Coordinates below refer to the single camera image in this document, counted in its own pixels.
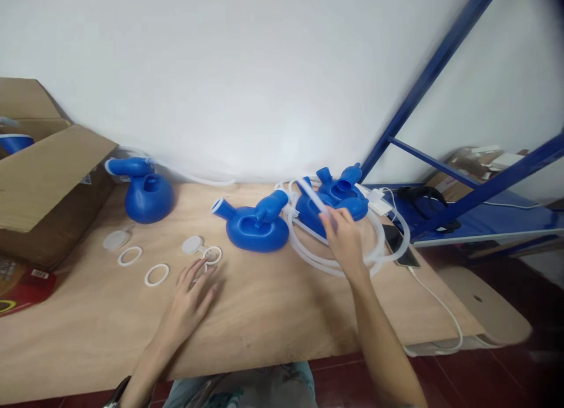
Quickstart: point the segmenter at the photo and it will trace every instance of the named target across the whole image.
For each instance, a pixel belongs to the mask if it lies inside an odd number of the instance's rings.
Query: left hand
[[[198,327],[216,295],[218,284],[207,291],[198,304],[202,289],[216,271],[212,266],[193,283],[196,273],[207,259],[197,260],[180,273],[172,300],[164,311],[163,319],[153,340],[141,354],[137,367],[120,400],[122,408],[140,408],[150,401],[155,383],[176,350]]]
[[[217,269],[216,266],[210,266],[208,271],[193,283],[196,273],[206,261],[207,258],[196,260],[180,273],[172,300],[164,312],[159,330],[153,339],[154,343],[177,349],[194,333],[206,315],[219,285],[218,283],[213,285],[198,304],[202,289]]]

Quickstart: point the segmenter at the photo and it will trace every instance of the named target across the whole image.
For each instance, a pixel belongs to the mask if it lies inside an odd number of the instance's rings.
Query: plywood tabletop
[[[206,246],[223,250],[214,282],[221,282],[204,322],[184,345],[168,379],[200,376],[351,353],[356,340],[354,306],[348,283],[315,270],[287,244],[273,253],[233,246],[225,221],[210,213],[224,196],[233,206],[254,206],[272,185],[226,188],[188,184],[176,187],[177,203],[164,220],[136,225],[125,246],[143,255],[120,267],[121,250],[104,250],[105,236],[132,221],[118,186],[83,240],[63,262],[55,293],[45,302],[0,319],[0,404],[111,389],[129,375],[151,340],[179,272],[197,255],[182,252],[182,242],[200,235]],[[375,236],[363,220],[363,247]],[[309,236],[310,250],[328,256]],[[418,253],[418,277],[452,310],[464,335],[482,326]],[[156,287],[144,284],[158,263],[170,266]],[[392,326],[405,345],[456,337],[440,304],[404,267],[387,263],[372,282]]]

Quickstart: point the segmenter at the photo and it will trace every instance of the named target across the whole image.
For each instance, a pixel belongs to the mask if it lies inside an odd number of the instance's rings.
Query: smartphone
[[[401,242],[404,240],[404,237],[396,226],[383,225],[383,227],[384,227],[384,235],[386,237],[386,244],[388,245],[388,249],[390,250],[391,253],[394,253],[400,247]],[[421,267],[421,265],[419,265],[419,263],[415,259],[413,252],[411,252],[410,247],[407,248],[405,254],[403,254],[394,262],[397,265],[401,265],[404,267],[413,267],[413,268]]]

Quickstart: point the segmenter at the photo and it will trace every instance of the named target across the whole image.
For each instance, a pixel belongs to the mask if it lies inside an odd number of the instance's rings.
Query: cardboard box
[[[459,149],[449,158],[447,164],[475,181],[484,183],[494,174],[487,165],[502,155],[503,151],[473,153],[473,148],[475,147],[465,146]],[[456,202],[472,191],[472,188],[443,172],[437,172],[426,185],[441,192],[448,202]]]
[[[2,126],[0,133],[24,133],[35,141],[13,155],[0,153],[0,253],[51,269],[111,193],[112,178],[96,167],[116,144],[62,119],[33,79],[0,78],[0,116],[19,123]],[[88,175],[91,183],[80,183]]]

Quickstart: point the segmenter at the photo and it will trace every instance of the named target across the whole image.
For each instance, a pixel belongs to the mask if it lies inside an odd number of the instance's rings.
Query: human hand
[[[202,289],[216,271],[216,266],[209,267],[208,271],[202,274],[196,283],[193,283],[194,277],[206,261],[207,258],[196,260],[191,266],[180,272],[172,300],[153,338],[154,344],[176,351],[194,333],[206,315],[219,286],[218,283],[213,285],[198,304]]]
[[[370,274],[362,259],[360,231],[346,208],[338,210],[327,206],[329,214],[337,224],[335,231],[331,226],[331,219],[320,213],[319,217],[325,228],[329,248],[343,269],[350,283],[362,283],[370,280]]]

